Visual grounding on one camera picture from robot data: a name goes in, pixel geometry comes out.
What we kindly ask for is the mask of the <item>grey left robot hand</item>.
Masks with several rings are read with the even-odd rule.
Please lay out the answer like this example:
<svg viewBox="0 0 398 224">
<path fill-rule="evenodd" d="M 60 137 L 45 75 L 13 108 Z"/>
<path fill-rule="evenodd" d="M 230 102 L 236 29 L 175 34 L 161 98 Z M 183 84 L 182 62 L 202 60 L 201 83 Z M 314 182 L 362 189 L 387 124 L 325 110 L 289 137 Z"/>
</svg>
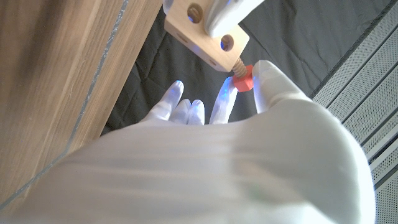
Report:
<svg viewBox="0 0 398 224">
<path fill-rule="evenodd" d="M 205 19 L 210 37 L 225 35 L 264 0 L 214 0 Z"/>
</svg>

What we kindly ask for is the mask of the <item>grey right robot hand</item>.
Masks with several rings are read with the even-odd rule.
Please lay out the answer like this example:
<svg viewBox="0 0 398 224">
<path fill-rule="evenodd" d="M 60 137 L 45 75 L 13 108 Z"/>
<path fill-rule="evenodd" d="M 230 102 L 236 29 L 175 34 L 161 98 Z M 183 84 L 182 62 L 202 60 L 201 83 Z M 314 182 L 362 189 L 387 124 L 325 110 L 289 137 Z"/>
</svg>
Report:
<svg viewBox="0 0 398 224">
<path fill-rule="evenodd" d="M 56 163 L 4 223 L 373 223 L 368 161 L 349 131 L 272 62 L 257 113 L 229 122 L 226 79 L 209 124 L 176 81 L 139 123 Z"/>
</svg>

